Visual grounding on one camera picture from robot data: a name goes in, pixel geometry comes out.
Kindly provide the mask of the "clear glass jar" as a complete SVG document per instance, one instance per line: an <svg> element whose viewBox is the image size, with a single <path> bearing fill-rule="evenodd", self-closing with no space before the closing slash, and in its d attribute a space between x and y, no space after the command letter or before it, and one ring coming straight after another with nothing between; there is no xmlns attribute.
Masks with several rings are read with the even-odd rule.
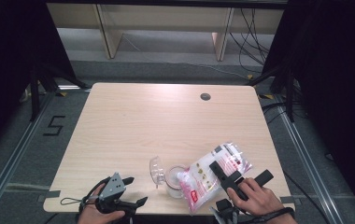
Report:
<svg viewBox="0 0 355 224"><path fill-rule="evenodd" d="M170 167L165 174L167 193L174 199L181 199L184 197L178 178L179 174L184 170L184 166L175 165Z"/></svg>

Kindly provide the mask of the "black metal stand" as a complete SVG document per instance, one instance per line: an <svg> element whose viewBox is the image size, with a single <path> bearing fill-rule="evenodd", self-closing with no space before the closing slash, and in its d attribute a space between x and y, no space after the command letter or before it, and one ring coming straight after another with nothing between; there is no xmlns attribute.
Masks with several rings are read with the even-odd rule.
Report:
<svg viewBox="0 0 355 224"><path fill-rule="evenodd" d="M41 84L46 92L56 92L59 90L59 87L55 81L56 77L61 77L83 90L91 88L90 85L78 80L73 71L66 73L57 66L49 63L35 63L30 71L30 90L32 93L31 121L34 121L40 114L40 93L38 85Z"/></svg>
<svg viewBox="0 0 355 224"><path fill-rule="evenodd" d="M274 80L270 86L272 93L280 94L285 91L285 107L287 110L288 118L291 122L294 122L293 118L293 81L294 75L291 69L287 65L278 65L266 72L262 72L259 77L256 77L248 82L248 86L254 87L255 85L263 82L269 77L273 77Z"/></svg>

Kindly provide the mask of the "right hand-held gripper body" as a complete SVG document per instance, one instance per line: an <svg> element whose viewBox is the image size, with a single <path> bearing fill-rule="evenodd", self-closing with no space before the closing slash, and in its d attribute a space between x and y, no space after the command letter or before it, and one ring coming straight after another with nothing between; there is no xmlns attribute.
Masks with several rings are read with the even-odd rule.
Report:
<svg viewBox="0 0 355 224"><path fill-rule="evenodd" d="M262 187L273 178L274 176L268 170L264 170L262 173L256 176L254 180L260 187ZM244 177L242 176L236 181L236 183L239 185L243 180ZM234 192L243 201L247 201L249 199L247 194L244 193L241 188L239 188L239 190L235 190ZM239 209L234 207L233 204L230 203L227 199L217 201L216 206L217 209L214 210L214 215L220 224L238 223Z"/></svg>

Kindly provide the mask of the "person's left hand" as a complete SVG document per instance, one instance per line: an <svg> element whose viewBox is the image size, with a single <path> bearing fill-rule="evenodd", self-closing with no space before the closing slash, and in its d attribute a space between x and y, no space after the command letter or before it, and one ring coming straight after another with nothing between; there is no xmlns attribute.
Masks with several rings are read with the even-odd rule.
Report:
<svg viewBox="0 0 355 224"><path fill-rule="evenodd" d="M119 220L125 216L124 211L115 211L109 214L100 213L94 202L94 196L97 196L104 184L97 187L90 199L85 203L81 214L78 216L78 224L111 224L112 221Z"/></svg>

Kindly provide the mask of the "black curtain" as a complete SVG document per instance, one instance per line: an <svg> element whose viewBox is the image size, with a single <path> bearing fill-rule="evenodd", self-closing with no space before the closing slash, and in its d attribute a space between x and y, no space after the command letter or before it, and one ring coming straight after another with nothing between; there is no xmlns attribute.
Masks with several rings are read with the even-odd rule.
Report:
<svg viewBox="0 0 355 224"><path fill-rule="evenodd" d="M74 77L45 0L0 0L0 133L31 72Z"/></svg>
<svg viewBox="0 0 355 224"><path fill-rule="evenodd" d="M298 80L309 117L355 195L355 0L287 0L264 70Z"/></svg>

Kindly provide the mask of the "clear plastic jar lid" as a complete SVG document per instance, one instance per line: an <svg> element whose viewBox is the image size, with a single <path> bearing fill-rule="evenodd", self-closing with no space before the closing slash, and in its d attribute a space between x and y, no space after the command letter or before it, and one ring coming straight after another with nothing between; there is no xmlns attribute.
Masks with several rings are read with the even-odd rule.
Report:
<svg viewBox="0 0 355 224"><path fill-rule="evenodd" d="M156 156L149 161L149 174L156 187L164 184L165 173L159 156Z"/></svg>

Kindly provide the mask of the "red and white snack pouch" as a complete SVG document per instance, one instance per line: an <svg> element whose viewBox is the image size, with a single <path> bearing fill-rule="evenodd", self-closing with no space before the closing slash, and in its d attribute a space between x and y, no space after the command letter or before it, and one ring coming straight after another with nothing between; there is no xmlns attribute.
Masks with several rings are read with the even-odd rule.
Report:
<svg viewBox="0 0 355 224"><path fill-rule="evenodd" d="M218 145L201 159L177 174L183 196L191 214L196 213L206 202L215 198L221 189L220 180L211 169L215 162L227 176L238 172L243 175L252 168L241 149L233 142Z"/></svg>

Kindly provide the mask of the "aluminium floor rail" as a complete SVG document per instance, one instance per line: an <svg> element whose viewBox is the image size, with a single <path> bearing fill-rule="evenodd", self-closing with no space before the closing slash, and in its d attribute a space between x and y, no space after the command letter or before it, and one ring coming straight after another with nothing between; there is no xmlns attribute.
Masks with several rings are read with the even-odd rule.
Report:
<svg viewBox="0 0 355 224"><path fill-rule="evenodd" d="M21 162L21 159L26 149L29 147L29 144L35 135L38 125L43 119L44 113L53 98L53 93L46 93L44 95L43 99L40 102L39 111L28 121L24 132L19 138L19 142L13 148L11 154L8 157L8 160L6 161L6 164L3 166L3 169L0 173L0 199L7 187L9 180L11 179L19 163Z"/></svg>
<svg viewBox="0 0 355 224"><path fill-rule="evenodd" d="M336 207L332 194L328 190L325 182L320 176L320 172L317 169L314 160L311 158L307 147L303 141L302 136L296 127L293 118L290 116L291 109L283 108L280 106L278 111L281 112L281 118L287 129L289 136L294 144L294 147L298 153L298 157L301 160L305 168L305 172L308 176L313 190L315 191L317 198L321 206L321 212L325 216L328 224L343 224L343 219Z"/></svg>

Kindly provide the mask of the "grey tape strip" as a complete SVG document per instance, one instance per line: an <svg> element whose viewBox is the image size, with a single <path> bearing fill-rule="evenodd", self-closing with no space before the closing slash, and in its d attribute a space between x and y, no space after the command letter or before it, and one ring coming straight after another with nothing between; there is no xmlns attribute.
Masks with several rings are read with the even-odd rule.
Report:
<svg viewBox="0 0 355 224"><path fill-rule="evenodd" d="M37 197L37 202L38 203L43 203L45 202L46 199L48 198L59 198L61 194L60 190L52 190L52 191L48 191L46 192L44 195L39 195Z"/></svg>
<svg viewBox="0 0 355 224"><path fill-rule="evenodd" d="M292 196L283 196L279 197L282 203L294 203L295 205L301 205L301 200L300 199L295 199Z"/></svg>

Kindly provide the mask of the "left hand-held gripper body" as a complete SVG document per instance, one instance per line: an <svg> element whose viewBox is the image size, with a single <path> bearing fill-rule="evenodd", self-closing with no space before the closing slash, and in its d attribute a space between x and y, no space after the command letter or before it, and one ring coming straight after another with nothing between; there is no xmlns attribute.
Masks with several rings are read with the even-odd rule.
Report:
<svg viewBox="0 0 355 224"><path fill-rule="evenodd" d="M100 213L109 214L115 211L124 211L126 216L132 216L135 213L135 203L121 200L121 195L126 191L127 186L123 184L122 180L119 173L106 179L106 184L95 200L95 206Z"/></svg>

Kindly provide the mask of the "person's right hand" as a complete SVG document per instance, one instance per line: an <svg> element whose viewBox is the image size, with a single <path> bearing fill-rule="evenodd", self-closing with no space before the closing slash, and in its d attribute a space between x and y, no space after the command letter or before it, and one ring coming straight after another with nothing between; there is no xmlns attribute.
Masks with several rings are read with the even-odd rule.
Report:
<svg viewBox="0 0 355 224"><path fill-rule="evenodd" d="M244 179L238 187L247 195L246 200L242 200L232 189L227 189L230 200L238 208L258 217L283 208L283 204L270 189L261 187L253 178Z"/></svg>

